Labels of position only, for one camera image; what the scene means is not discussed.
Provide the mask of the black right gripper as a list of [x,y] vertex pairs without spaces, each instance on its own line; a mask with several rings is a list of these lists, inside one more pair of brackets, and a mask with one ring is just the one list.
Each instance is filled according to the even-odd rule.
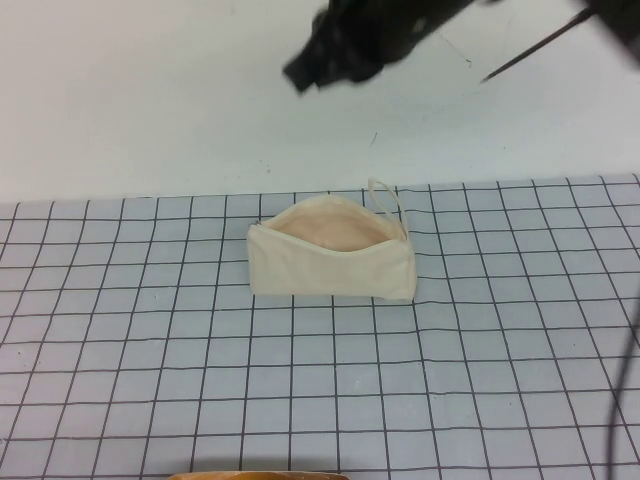
[[284,67],[298,94],[341,81],[364,82],[415,48],[408,20],[393,19],[398,1],[330,1],[312,22],[312,39]]

